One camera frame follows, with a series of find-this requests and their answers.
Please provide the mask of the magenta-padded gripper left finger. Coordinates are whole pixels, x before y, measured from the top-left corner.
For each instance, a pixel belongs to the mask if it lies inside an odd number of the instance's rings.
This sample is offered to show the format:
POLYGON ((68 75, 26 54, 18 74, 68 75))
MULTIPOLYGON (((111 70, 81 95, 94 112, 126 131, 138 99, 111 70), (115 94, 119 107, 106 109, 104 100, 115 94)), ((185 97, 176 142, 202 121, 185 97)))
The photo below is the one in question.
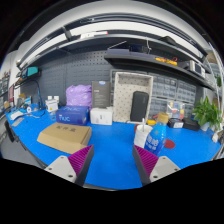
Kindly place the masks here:
POLYGON ((83 186, 94 156, 94 146, 90 145, 66 157, 59 156, 45 168, 56 176, 83 186))

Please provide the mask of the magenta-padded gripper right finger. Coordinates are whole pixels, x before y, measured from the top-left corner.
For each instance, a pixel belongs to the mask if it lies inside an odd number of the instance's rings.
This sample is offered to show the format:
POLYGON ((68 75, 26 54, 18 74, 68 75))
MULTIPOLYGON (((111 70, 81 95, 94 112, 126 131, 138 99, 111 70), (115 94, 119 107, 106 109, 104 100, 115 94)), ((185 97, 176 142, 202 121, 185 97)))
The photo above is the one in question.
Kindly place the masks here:
POLYGON ((136 145, 133 146, 132 155, 143 186, 180 170, 167 156, 158 157, 136 145))

